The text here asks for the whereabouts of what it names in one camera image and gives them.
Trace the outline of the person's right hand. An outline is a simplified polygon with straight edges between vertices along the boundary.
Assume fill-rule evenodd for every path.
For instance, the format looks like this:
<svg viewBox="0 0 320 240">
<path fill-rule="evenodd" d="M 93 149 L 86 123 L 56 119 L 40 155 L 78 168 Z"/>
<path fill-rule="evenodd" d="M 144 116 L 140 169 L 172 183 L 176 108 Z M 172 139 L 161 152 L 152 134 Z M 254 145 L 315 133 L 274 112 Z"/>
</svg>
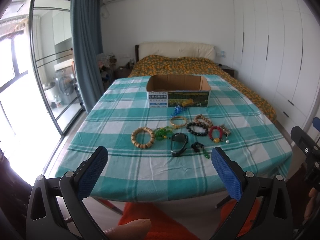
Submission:
<svg viewBox="0 0 320 240">
<path fill-rule="evenodd" d="M 315 205 L 316 205 L 316 199 L 319 195 L 319 191 L 315 188 L 312 188 L 309 192 L 309 197 L 310 197 L 310 201 L 308 202 L 307 206 L 306 206 L 306 210 L 305 210 L 305 213 L 304 213 L 304 219 L 305 220 L 308 220 L 314 209 L 315 209 Z"/>
</svg>

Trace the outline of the person's left hand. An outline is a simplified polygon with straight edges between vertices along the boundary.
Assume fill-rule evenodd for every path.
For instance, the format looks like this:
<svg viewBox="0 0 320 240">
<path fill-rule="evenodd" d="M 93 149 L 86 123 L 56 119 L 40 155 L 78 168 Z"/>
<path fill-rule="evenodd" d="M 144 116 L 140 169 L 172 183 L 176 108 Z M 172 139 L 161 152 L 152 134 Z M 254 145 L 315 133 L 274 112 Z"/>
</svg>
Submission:
<svg viewBox="0 0 320 240">
<path fill-rule="evenodd" d="M 104 231 L 106 237 L 111 240 L 122 239 L 144 239 L 151 229 L 151 221 L 149 219 L 138 219 L 124 225 Z"/>
</svg>

